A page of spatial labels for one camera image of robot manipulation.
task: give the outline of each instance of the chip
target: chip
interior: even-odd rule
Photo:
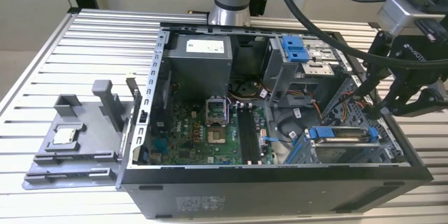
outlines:
[[[181,151],[179,158],[190,158],[190,151]]]

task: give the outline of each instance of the power supply label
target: power supply label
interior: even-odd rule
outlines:
[[[187,52],[207,52],[210,54],[225,54],[225,41],[190,39],[187,41]]]

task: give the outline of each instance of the slotted aluminum surface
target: slotted aluminum surface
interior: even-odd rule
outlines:
[[[110,79],[122,101],[130,100],[131,94],[125,82],[125,75],[130,72],[138,74],[138,84],[145,88],[159,22],[206,23],[206,16],[83,10],[78,15],[66,17],[0,103],[2,223],[150,223],[130,195],[115,191],[114,187],[26,191],[22,182],[55,117],[53,105],[58,95],[75,93],[81,101],[97,101],[91,84],[95,79]],[[291,19],[254,18],[253,24],[257,27],[303,29],[302,24]],[[315,24],[323,30],[339,31],[353,47],[369,50],[377,32],[366,23],[317,21]],[[390,84],[391,78],[382,82],[382,95],[387,93]],[[442,112],[397,119],[435,176],[434,182],[426,186],[365,215],[187,221],[447,223],[448,115]]]

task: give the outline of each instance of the motherboard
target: motherboard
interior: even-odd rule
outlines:
[[[274,163],[271,143],[261,142],[261,134],[267,132],[262,107],[250,108],[241,106],[242,103],[230,105],[227,102],[225,105],[227,124],[210,124],[207,118],[211,116],[225,117],[217,102],[206,105],[175,104],[171,130],[162,132],[154,140],[153,164],[242,165],[247,164],[247,156],[251,155],[262,164]],[[242,125],[239,114],[243,111],[250,115],[251,122]]]

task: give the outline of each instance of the case label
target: case label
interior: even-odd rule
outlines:
[[[221,211],[225,209],[226,196],[177,197],[179,211]]]
[[[225,41],[190,39],[187,41],[187,52],[209,52],[210,54],[223,54]]]

